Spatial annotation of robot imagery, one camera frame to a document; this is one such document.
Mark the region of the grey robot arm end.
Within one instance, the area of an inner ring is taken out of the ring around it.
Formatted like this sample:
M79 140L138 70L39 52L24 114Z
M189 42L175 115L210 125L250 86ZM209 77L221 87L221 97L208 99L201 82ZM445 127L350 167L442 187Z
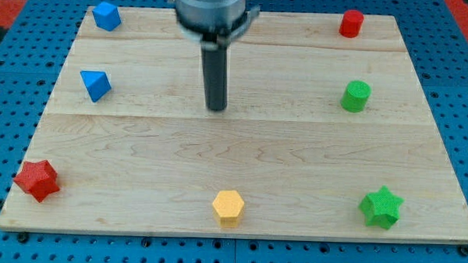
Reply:
M256 5L246 10L246 0L167 0L175 7L182 34L205 50L227 49L239 40L259 16Z

